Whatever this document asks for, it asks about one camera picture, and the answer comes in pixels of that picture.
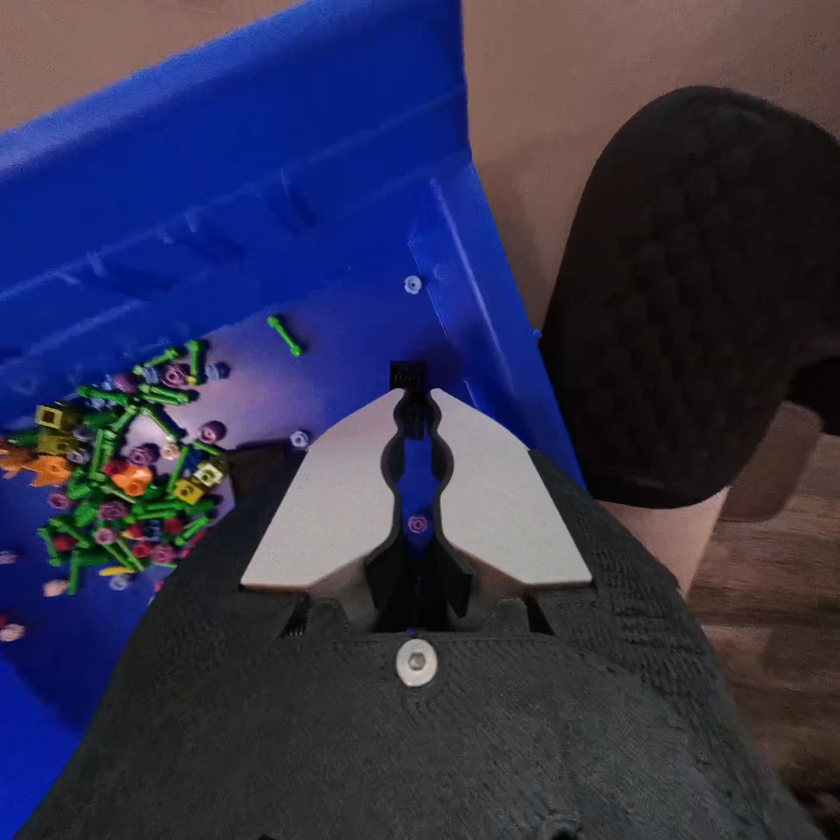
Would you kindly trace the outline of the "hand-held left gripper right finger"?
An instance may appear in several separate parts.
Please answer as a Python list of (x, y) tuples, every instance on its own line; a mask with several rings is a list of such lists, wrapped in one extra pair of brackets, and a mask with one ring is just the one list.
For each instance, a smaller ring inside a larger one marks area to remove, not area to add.
[(531, 450), (496, 420), (445, 391), (427, 396), (437, 480), (430, 550), (453, 614), (586, 587), (592, 572)]

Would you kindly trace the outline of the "black mesh cushion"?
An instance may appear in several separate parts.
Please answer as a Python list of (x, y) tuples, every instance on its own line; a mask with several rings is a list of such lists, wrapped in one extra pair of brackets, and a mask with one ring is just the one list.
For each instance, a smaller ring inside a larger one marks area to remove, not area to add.
[(685, 87), (619, 129), (585, 184), (539, 347), (594, 498), (672, 509), (747, 465), (838, 331), (834, 137)]

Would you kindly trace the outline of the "grey desk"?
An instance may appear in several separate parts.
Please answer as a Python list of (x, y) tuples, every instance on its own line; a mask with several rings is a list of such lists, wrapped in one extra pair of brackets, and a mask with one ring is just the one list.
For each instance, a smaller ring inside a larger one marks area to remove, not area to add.
[[(2, 407), (16, 417), (103, 371), (110, 357), (77, 362), (77, 332), (103, 338), (105, 314), (73, 279), (54, 279), (90, 249), (68, 238), (101, 196), (106, 220), (126, 227), (145, 190), (198, 174), (230, 187), (247, 161), (263, 174), (297, 163), (277, 141), (309, 141), (323, 116), (329, 140), (351, 127), (378, 129), (429, 99), (446, 75), (453, 133), (472, 161), (532, 324), (545, 317), (574, 211), (607, 141), (637, 110), (677, 88), (712, 85), (751, 93), (838, 134), (838, 2), (2, 2), (2, 187), (24, 208), (2, 208)], [(448, 10), (455, 5), (451, 14)], [(108, 164), (90, 185), (30, 199), (28, 161), (53, 158), (68, 117), (77, 153), (97, 144), (69, 105), (162, 94), (177, 67), (210, 45), (212, 80), (190, 82), (202, 136), (234, 135), (218, 162), (197, 162), (196, 142), (153, 152), (151, 175), (135, 156)]]

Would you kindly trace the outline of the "blue plastic bin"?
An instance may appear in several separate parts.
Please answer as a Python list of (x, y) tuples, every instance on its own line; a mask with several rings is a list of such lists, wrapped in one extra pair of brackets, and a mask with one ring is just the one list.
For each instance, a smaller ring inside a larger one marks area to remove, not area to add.
[(461, 2), (306, 2), (4, 133), (2, 427), (215, 331), (247, 444), (419, 351), (579, 479), (471, 158)]

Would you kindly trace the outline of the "pile of small toy bricks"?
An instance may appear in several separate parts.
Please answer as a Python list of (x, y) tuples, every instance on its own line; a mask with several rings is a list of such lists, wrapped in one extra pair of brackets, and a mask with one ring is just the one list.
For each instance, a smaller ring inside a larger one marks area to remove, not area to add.
[(139, 305), (2, 304), (2, 661), (119, 648), (245, 495), (233, 453), (325, 425), (331, 321), (283, 308), (199, 329)]

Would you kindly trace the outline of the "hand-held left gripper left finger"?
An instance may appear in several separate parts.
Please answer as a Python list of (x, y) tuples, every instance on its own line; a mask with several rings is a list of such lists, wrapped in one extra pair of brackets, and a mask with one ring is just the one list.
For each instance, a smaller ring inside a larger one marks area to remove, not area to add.
[(240, 584), (252, 592), (382, 610), (399, 579), (402, 504), (387, 455), (403, 441), (389, 391), (323, 433), (303, 458)]

